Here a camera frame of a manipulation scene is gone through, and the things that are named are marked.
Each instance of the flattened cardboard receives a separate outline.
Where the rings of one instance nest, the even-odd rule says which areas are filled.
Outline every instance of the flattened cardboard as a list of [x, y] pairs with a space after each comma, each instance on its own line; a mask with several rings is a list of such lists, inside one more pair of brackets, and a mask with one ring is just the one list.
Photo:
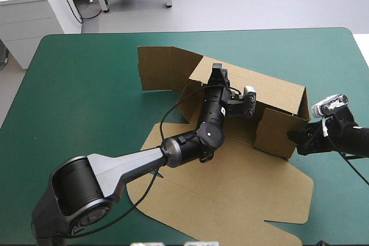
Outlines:
[[[194, 125], [165, 123], [167, 136]], [[160, 144], [159, 124], [143, 149]], [[264, 220], [304, 223], [312, 180], [280, 157], [265, 154], [230, 135], [212, 161], [193, 161], [160, 170], [139, 209], [198, 240], [234, 245], [301, 245], [300, 240]], [[144, 193], [150, 175], [127, 186], [133, 202]]]
[[[181, 92], [178, 101], [207, 83], [213, 63], [222, 63], [228, 70], [234, 88], [242, 92], [246, 85], [255, 87], [257, 111], [252, 120], [226, 118], [224, 133], [226, 137], [243, 134], [245, 137], [235, 137], [267, 153], [289, 158], [295, 144], [288, 139], [287, 131], [302, 130], [310, 119], [304, 86], [176, 47], [138, 47], [138, 58], [142, 89], [172, 89]], [[197, 93], [179, 106], [189, 123], [196, 124], [203, 95]], [[278, 120], [270, 120], [274, 115]], [[276, 137], [267, 135], [267, 130]]]

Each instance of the white desk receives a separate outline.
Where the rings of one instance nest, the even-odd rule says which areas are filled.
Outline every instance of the white desk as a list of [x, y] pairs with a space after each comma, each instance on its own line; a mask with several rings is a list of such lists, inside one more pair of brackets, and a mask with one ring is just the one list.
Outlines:
[[45, 35], [61, 33], [81, 33], [65, 0], [0, 0], [0, 39], [23, 69]]

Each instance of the floor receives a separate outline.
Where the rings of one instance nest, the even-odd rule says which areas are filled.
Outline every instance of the floor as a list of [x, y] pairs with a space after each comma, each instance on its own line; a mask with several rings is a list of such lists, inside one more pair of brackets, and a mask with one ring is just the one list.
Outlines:
[[[76, 0], [84, 17], [98, 2]], [[368, 0], [165, 0], [109, 1], [110, 12], [84, 23], [84, 33], [211, 31], [235, 29], [346, 27], [369, 34]], [[369, 63], [369, 35], [355, 35]], [[0, 71], [0, 125], [25, 74], [10, 57]]]

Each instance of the cardboard box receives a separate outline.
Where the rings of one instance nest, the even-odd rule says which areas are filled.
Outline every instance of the cardboard box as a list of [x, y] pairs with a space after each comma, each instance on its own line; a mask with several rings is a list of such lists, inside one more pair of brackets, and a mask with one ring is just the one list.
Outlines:
[[[138, 47], [138, 60], [143, 90], [175, 90], [179, 100], [208, 82], [213, 63], [222, 63], [231, 86], [242, 92], [250, 85], [257, 91], [252, 120], [226, 118], [225, 135], [269, 154], [290, 158], [296, 145], [287, 131], [304, 129], [310, 119], [304, 86], [176, 47]], [[198, 93], [180, 105], [189, 123], [196, 124], [202, 99], [204, 93]]]
[[[179, 99], [207, 83], [212, 64], [219, 62], [175, 47], [140, 47], [138, 55], [142, 88], [173, 89], [180, 92]], [[308, 218], [312, 180], [277, 157], [291, 156], [295, 145], [285, 132], [303, 127], [308, 120], [306, 90], [221, 63], [228, 69], [231, 86], [241, 91], [245, 85], [256, 87], [255, 117], [226, 118], [225, 141], [210, 162], [161, 168], [163, 178], [156, 179], [138, 208], [197, 240], [219, 241], [222, 246], [299, 246], [297, 237], [265, 221], [301, 224]], [[196, 95], [181, 105], [189, 124], [165, 123], [165, 135], [193, 130], [202, 99]], [[142, 148], [160, 143], [156, 124]], [[142, 196], [150, 180], [148, 174], [127, 185], [133, 202]], [[163, 241], [178, 242], [165, 237]]]

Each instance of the green table surface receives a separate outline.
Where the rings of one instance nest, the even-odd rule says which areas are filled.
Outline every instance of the green table surface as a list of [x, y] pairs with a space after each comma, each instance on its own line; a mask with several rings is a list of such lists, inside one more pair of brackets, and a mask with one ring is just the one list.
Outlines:
[[[344, 93], [356, 121], [369, 126], [369, 70], [344, 28], [47, 36], [0, 129], [0, 244], [34, 242], [31, 212], [52, 169], [72, 156], [139, 150], [174, 104], [175, 92], [141, 90], [136, 48], [147, 45], [182, 47], [305, 85], [310, 105]], [[183, 119], [174, 113], [170, 120]], [[369, 188], [342, 158], [295, 153], [290, 161], [314, 180], [310, 216], [303, 225], [273, 224], [305, 244], [369, 243]], [[369, 177], [369, 159], [353, 163]], [[125, 193], [105, 222], [130, 205]], [[68, 243], [188, 240], [135, 210], [105, 231]]]

